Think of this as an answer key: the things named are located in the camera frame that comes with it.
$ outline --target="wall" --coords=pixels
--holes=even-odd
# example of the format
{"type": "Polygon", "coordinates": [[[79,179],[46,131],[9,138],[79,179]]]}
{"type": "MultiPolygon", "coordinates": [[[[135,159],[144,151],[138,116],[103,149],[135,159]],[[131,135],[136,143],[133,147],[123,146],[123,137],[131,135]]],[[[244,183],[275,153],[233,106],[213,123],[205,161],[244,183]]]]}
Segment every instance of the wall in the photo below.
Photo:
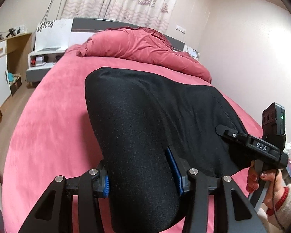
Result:
{"type": "Polygon", "coordinates": [[[213,0],[199,61],[259,124],[277,102],[291,142],[291,15],[265,0],[213,0]]]}
{"type": "Polygon", "coordinates": [[[185,42],[197,49],[200,38],[206,27],[212,0],[177,0],[173,9],[166,35],[185,42]],[[186,33],[175,29],[179,25],[186,33]]]}
{"type": "MultiPolygon", "coordinates": [[[[51,0],[6,0],[0,7],[0,31],[25,24],[28,32],[34,32],[42,20],[51,0]]],[[[61,0],[54,0],[48,20],[55,20],[61,0]]],[[[62,1],[60,15],[66,0],[62,1]]]]}

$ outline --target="curtain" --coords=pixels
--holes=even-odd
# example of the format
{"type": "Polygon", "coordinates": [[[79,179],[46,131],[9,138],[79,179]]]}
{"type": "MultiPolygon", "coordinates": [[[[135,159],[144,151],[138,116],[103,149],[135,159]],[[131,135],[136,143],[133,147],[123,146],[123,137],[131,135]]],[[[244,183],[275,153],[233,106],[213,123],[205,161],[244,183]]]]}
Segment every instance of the curtain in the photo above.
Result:
{"type": "Polygon", "coordinates": [[[62,18],[121,21],[165,33],[177,0],[67,0],[62,18]]]}

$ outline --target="white cabinet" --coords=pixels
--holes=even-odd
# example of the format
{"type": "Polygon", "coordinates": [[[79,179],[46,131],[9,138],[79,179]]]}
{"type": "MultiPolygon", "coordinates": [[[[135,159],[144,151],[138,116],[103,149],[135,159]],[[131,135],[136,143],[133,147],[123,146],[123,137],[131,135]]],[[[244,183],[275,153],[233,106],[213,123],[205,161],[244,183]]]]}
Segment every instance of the white cabinet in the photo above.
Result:
{"type": "Polygon", "coordinates": [[[0,58],[0,106],[11,95],[6,56],[0,58]]]}

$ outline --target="silver bolt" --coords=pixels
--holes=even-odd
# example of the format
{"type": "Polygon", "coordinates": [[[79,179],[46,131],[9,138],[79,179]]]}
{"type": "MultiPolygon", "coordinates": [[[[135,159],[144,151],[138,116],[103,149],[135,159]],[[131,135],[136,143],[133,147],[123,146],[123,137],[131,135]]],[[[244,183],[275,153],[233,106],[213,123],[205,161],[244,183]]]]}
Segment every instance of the silver bolt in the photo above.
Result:
{"type": "Polygon", "coordinates": [[[191,169],[189,170],[189,172],[190,172],[190,174],[194,174],[194,175],[198,174],[198,170],[195,169],[195,168],[191,168],[191,169]]]}
{"type": "Polygon", "coordinates": [[[97,169],[90,169],[89,170],[89,174],[90,175],[96,175],[98,173],[98,170],[97,169]]]}
{"type": "Polygon", "coordinates": [[[230,176],[228,176],[228,175],[225,175],[225,176],[223,177],[223,179],[224,179],[226,182],[231,182],[231,181],[232,181],[232,178],[231,178],[230,176]]]}
{"type": "Polygon", "coordinates": [[[61,176],[61,175],[59,175],[59,176],[57,176],[57,177],[55,178],[55,181],[56,181],[56,182],[62,182],[63,179],[64,179],[64,177],[61,176]]]}

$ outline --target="gray headboard panel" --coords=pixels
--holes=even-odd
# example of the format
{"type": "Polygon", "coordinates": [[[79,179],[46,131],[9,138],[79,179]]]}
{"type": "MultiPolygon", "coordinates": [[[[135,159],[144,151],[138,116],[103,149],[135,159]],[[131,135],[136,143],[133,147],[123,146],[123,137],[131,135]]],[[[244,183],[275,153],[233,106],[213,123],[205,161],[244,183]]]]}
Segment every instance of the gray headboard panel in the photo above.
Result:
{"type": "MultiPolygon", "coordinates": [[[[99,31],[104,31],[105,29],[108,29],[108,28],[118,28],[118,27],[124,27],[124,26],[129,26],[133,29],[138,28],[138,26],[134,24],[112,21],[112,20],[105,20],[105,19],[99,19],[99,18],[74,18],[71,32],[99,32],[99,31]]],[[[164,36],[169,40],[173,49],[177,51],[183,50],[184,45],[185,45],[183,42],[177,39],[174,39],[172,37],[169,37],[165,34],[164,36]]]]}

